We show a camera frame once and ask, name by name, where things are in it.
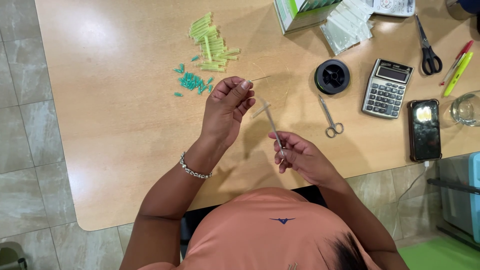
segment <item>charging cable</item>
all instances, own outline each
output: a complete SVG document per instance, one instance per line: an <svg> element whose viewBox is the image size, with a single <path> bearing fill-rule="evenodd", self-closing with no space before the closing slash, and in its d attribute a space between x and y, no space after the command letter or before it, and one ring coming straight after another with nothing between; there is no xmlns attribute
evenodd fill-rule
<svg viewBox="0 0 480 270"><path fill-rule="evenodd" d="M396 214L395 214L395 228L393 229L393 233L392 233L392 238L395 236L395 231L396 231L396 216L398 215L398 204L400 204L400 200L401 198L403 197L403 195L405 195L412 187L413 185L415 184L415 182L423 175L427 172L427 169L428 167L430 167L430 161L424 161L423 162L423 166L425 166L425 169L423 170L423 172L421 172L421 174L415 178L415 180L413 180L412 184L410 185L410 187L400 196L400 198L398 198L398 201L396 202Z"/></svg>

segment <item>green mat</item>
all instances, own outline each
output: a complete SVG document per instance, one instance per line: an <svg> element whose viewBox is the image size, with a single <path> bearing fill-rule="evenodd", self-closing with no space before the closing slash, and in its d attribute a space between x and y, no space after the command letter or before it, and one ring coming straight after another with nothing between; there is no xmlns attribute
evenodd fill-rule
<svg viewBox="0 0 480 270"><path fill-rule="evenodd" d="M480 270L480 252L450 237L398 250L410 270Z"/></svg>

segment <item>navy logo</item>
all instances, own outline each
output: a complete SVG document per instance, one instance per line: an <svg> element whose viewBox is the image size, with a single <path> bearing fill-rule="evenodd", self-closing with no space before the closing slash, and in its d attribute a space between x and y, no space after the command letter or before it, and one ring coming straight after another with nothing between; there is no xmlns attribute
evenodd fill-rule
<svg viewBox="0 0 480 270"><path fill-rule="evenodd" d="M271 220L280 221L282 224L285 224L285 223L287 223L287 221L294 220L294 219L295 218L292 218L292 219L271 219Z"/></svg>

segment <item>wooden table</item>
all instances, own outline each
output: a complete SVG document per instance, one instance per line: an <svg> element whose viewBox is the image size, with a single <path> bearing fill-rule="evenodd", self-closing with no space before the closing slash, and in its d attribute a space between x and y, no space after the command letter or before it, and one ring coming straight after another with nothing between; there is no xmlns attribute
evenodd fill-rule
<svg viewBox="0 0 480 270"><path fill-rule="evenodd" d="M480 40L473 21L452 19L444 0L417 1L417 12L444 71L420 71L420 40L414 17L374 16L373 38L334 57L318 27L282 36L272 0L44 0L37 12L47 57L60 133L79 225L98 230L133 222L153 183L178 162L200 133L204 102L179 86L179 63L216 84L229 75L259 78L255 90L272 103L279 130L311 140L344 177L411 164L408 122L403 106L398 120L360 111L367 78L377 58L416 67L405 100L438 98L444 157L480 150L480 128L453 124L453 99L477 90L480 60L473 58L449 98L438 86L454 58L471 40ZM190 59L199 53L187 37L192 21L208 11L230 48L241 48L227 74L201 72ZM472 49L480 53L480 43ZM330 58L350 69L348 89L324 99L345 132L325 135L327 119L316 96L315 68ZM289 83L288 95L284 97ZM181 91L184 97L173 96ZM273 140L264 114L244 118L240 135L195 198L191 209L221 204L248 190L306 186L293 172L278 173Z"/></svg>

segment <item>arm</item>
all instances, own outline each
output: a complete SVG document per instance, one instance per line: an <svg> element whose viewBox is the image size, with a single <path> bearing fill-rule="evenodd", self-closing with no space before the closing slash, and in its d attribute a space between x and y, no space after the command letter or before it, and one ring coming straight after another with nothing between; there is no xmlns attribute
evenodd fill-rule
<svg viewBox="0 0 480 270"><path fill-rule="evenodd" d="M190 170L209 174L237 139L243 115L255 104L252 87L238 77L215 86L206 101L201 135L184 157ZM133 224L120 270L155 262L180 264L180 220L204 181L177 163L152 186Z"/></svg>
<svg viewBox="0 0 480 270"><path fill-rule="evenodd" d="M384 270L407 270L408 267L397 252L395 242L378 221L362 204L345 179L332 163L311 142L289 133L278 132L284 156L275 141L275 163L280 173L287 168L297 171L307 182L316 185L322 193L328 208L339 216L353 231L362 247L372 260Z"/></svg>

